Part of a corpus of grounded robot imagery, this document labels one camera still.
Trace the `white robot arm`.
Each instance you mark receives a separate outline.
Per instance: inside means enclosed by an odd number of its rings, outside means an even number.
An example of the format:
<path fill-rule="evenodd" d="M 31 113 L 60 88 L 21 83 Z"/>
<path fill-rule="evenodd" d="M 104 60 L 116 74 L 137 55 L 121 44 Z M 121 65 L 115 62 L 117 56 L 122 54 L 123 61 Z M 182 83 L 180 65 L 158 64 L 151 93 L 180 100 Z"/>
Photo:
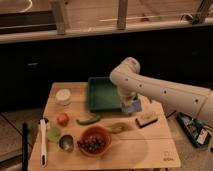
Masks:
<path fill-rule="evenodd" d="M 141 94 L 164 103 L 213 127 L 213 90 L 140 75 L 140 64 L 132 57 L 124 59 L 110 73 L 121 103 L 129 107 Z"/>

